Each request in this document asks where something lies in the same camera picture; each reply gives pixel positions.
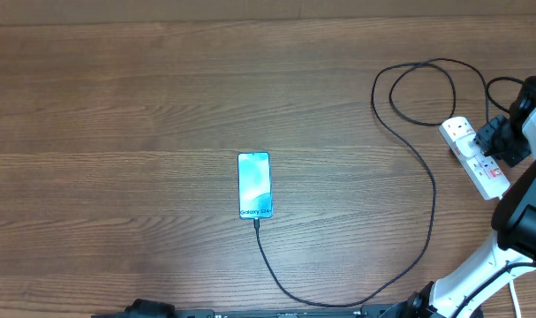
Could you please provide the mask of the white power strip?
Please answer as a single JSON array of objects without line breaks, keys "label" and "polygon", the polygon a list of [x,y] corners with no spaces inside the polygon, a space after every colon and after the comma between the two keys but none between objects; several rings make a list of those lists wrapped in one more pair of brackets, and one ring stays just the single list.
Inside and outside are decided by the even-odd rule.
[{"label": "white power strip", "polygon": [[[457,139],[476,133],[465,117],[445,120],[441,123],[439,131],[451,150]],[[460,163],[484,200],[501,199],[510,188],[509,180],[492,156],[484,156],[481,152],[472,159]]]}]

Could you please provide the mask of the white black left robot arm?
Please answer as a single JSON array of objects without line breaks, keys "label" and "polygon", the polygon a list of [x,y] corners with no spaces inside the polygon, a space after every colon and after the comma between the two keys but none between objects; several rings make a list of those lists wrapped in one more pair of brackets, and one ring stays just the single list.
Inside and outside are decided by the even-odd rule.
[{"label": "white black left robot arm", "polygon": [[92,318],[176,318],[175,307],[171,304],[147,299],[136,299],[122,312],[96,314]]}]

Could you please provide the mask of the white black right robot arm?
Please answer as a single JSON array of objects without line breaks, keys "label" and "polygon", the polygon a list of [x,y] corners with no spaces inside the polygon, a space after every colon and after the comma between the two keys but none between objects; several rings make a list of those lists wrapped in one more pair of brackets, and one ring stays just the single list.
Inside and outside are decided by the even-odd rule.
[{"label": "white black right robot arm", "polygon": [[478,317],[480,306],[536,270],[536,76],[524,79],[508,115],[475,130],[464,117],[439,130],[486,200],[492,234],[455,271],[385,311],[388,317]]}]

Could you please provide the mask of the blue Galaxy smartphone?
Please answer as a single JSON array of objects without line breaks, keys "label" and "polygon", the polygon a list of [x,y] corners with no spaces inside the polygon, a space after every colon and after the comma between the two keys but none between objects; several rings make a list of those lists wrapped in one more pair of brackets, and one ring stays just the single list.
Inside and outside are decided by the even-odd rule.
[{"label": "blue Galaxy smartphone", "polygon": [[238,155],[238,207],[241,219],[273,216],[269,153]]}]

